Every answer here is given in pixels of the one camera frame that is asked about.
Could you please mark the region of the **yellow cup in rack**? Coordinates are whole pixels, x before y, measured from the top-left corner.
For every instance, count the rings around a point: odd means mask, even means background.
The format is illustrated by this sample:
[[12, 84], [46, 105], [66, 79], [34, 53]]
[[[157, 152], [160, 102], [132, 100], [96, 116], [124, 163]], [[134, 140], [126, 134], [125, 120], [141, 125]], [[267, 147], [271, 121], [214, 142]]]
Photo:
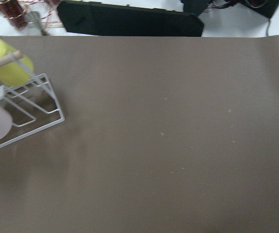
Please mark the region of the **yellow cup in rack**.
[[[15, 51], [17, 51], [16, 48], [0, 39], [0, 58]], [[11, 62], [0, 67], [0, 82], [9, 87], [23, 85], [28, 82], [31, 77], [31, 74], [17, 62]]]

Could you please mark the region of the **long black speaker bar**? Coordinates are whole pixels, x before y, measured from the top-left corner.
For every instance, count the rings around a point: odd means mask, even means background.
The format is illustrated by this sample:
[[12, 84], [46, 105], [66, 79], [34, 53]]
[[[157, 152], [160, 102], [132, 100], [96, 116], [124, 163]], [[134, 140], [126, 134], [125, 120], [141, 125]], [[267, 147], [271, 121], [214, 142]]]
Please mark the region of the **long black speaker bar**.
[[57, 13], [67, 32], [98, 36], [201, 37], [204, 23], [192, 13], [63, 0]]

